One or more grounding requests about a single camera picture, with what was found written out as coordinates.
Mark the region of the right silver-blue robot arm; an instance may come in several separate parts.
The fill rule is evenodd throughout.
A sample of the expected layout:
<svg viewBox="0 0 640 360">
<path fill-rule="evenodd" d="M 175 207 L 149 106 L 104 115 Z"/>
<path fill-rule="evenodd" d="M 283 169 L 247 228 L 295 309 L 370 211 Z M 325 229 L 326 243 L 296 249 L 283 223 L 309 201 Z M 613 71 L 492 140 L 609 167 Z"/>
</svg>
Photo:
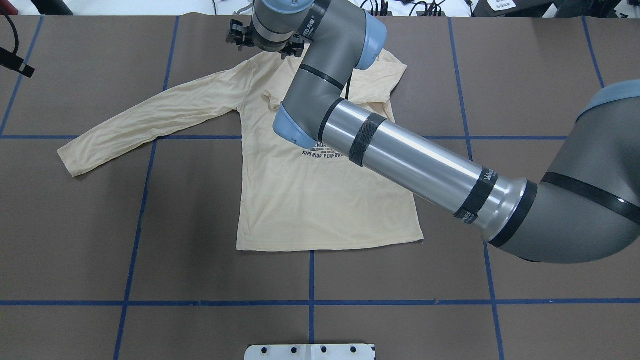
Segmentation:
<svg viewBox="0 0 640 360">
<path fill-rule="evenodd" d="M 347 0 L 256 0 L 226 42 L 302 57 L 274 132 L 318 142 L 482 230 L 494 248 L 544 264 L 583 264 L 639 237 L 639 81 L 602 88 L 536 184 L 509 179 L 342 97 L 370 68 L 387 28 Z M 303 55 L 304 41 L 310 46 Z"/>
</svg>

